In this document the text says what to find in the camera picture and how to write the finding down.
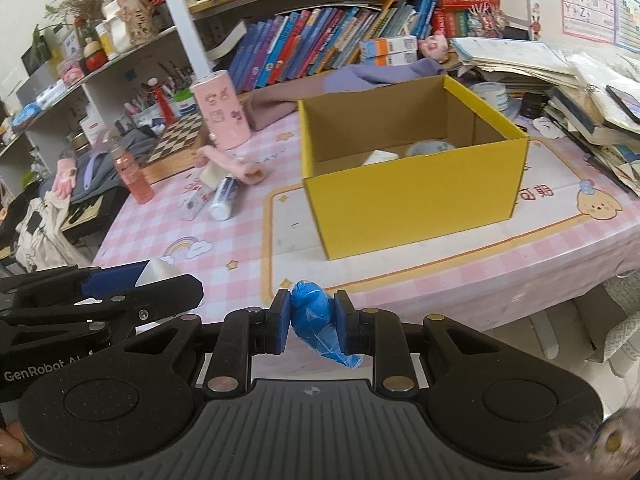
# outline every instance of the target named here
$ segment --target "chessboard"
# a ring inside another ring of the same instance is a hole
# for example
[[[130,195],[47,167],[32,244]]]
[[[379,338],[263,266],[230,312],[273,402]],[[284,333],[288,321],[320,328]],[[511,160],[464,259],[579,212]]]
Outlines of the chessboard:
[[[161,135],[142,171],[154,184],[193,167],[196,150],[206,142],[206,126],[198,113],[179,118]]]

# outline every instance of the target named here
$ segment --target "wall poster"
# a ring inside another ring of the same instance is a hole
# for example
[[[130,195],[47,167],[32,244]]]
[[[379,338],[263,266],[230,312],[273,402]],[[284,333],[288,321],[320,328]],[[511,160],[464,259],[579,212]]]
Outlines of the wall poster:
[[[562,0],[562,32],[640,52],[640,0]]]

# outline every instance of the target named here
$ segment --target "gray ribbed surface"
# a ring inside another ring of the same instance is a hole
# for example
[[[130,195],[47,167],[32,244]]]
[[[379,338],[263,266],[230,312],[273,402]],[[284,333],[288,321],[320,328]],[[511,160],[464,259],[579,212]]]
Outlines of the gray ribbed surface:
[[[367,381],[258,380],[210,402],[171,448],[104,469],[39,460],[21,480],[551,480],[478,465],[444,446],[407,402]]]

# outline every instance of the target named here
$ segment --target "cloud print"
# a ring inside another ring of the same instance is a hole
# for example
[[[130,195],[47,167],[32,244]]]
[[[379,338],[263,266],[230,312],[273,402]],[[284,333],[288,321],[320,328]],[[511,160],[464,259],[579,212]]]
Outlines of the cloud print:
[[[187,258],[187,260],[193,260],[194,258],[197,258],[201,254],[208,253],[212,249],[213,249],[213,244],[211,242],[207,242],[206,240],[202,240],[200,242],[194,243],[189,248],[185,258]]]

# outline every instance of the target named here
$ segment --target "purple book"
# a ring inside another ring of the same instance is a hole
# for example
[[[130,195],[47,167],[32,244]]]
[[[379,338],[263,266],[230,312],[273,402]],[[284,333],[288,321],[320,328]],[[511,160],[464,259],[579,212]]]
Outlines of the purple book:
[[[267,55],[269,53],[269,47],[271,46],[271,41],[276,35],[276,32],[280,30],[280,26],[284,20],[284,16],[277,16],[275,20],[271,23],[271,27],[267,32],[267,35],[264,37],[264,41],[260,46],[260,50],[258,50],[258,55],[255,57],[254,66],[251,68],[251,75],[247,82],[244,85],[244,91],[250,92],[255,89],[255,85],[258,82],[258,76],[260,72],[262,72],[262,68],[264,67],[265,62],[267,61]]]

